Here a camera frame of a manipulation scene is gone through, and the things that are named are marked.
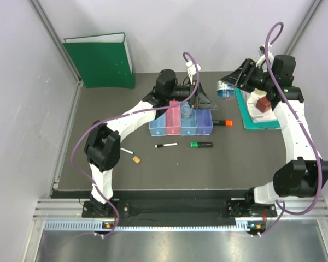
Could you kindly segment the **blue gel jar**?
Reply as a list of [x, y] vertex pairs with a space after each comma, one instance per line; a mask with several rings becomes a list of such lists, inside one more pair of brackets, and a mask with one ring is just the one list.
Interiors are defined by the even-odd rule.
[[235, 87], [227, 82], [219, 80], [217, 82], [217, 96], [221, 100], [231, 100], [235, 98]]

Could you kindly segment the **clear paperclip jar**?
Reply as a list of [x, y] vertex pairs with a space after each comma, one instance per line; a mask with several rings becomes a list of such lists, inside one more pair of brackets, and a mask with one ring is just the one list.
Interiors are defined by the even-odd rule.
[[188, 104], [185, 103], [180, 107], [180, 113], [182, 119], [189, 119], [192, 116], [193, 108]]

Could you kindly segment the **light blue drawer box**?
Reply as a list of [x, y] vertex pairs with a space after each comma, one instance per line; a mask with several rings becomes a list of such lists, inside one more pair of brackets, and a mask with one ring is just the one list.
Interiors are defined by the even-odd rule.
[[192, 136], [196, 135], [196, 111], [194, 110], [192, 116], [189, 119], [181, 118], [181, 135], [182, 136]]

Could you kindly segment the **pink drawer box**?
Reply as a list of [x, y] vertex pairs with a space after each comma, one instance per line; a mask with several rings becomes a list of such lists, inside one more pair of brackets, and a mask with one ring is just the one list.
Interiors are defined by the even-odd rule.
[[181, 135], [181, 113], [178, 101], [170, 101], [173, 107], [166, 111], [166, 134], [169, 136]]

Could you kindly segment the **blue end drawer box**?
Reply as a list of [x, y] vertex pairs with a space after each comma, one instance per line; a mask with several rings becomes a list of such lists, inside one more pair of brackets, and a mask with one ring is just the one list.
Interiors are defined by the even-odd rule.
[[166, 114], [149, 123], [151, 136], [166, 136]]

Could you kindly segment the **purple drawer box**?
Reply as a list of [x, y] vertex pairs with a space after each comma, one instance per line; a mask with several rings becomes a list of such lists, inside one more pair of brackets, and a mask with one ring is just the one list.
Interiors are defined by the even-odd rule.
[[210, 110], [196, 110], [196, 135], [211, 135], [213, 131], [212, 113]]

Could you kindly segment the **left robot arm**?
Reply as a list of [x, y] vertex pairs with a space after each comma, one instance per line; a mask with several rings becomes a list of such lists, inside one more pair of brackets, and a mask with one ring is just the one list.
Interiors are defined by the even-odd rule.
[[84, 152], [92, 173], [90, 201], [100, 216], [108, 216], [113, 210], [112, 172], [120, 159], [123, 139], [142, 125], [162, 116], [171, 101], [188, 101], [193, 109], [216, 110], [217, 105], [206, 95], [202, 84], [189, 81], [179, 84], [175, 71], [160, 71], [153, 89], [121, 118], [101, 123], [87, 137]]

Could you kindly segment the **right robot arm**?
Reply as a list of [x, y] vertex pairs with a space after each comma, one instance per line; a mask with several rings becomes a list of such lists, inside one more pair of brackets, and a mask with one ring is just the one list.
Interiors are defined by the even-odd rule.
[[244, 209], [251, 216], [262, 212], [264, 205], [278, 205], [289, 197], [312, 197], [313, 202], [300, 213], [303, 215], [317, 203], [328, 180], [328, 160], [323, 160], [314, 146], [304, 114], [303, 94], [292, 84], [295, 67], [296, 60], [289, 55], [276, 55], [267, 71], [247, 58], [221, 79], [249, 93], [265, 91], [284, 139], [285, 165], [274, 174], [272, 182], [249, 190]]

